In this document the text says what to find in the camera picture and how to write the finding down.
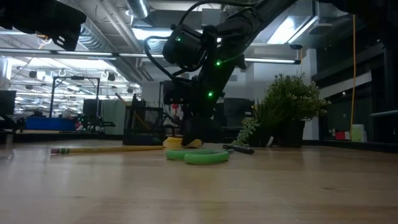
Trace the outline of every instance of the black pot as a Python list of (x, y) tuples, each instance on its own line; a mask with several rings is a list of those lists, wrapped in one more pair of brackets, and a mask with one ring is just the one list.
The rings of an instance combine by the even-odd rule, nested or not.
[(256, 128), (256, 131), (253, 132), (253, 134), (249, 135), (246, 142), (251, 147), (266, 147), (271, 136), (273, 136), (272, 133), (273, 131), (271, 131), (269, 128)]
[(280, 147), (301, 147), (305, 121), (290, 121), (280, 125), (277, 136)]

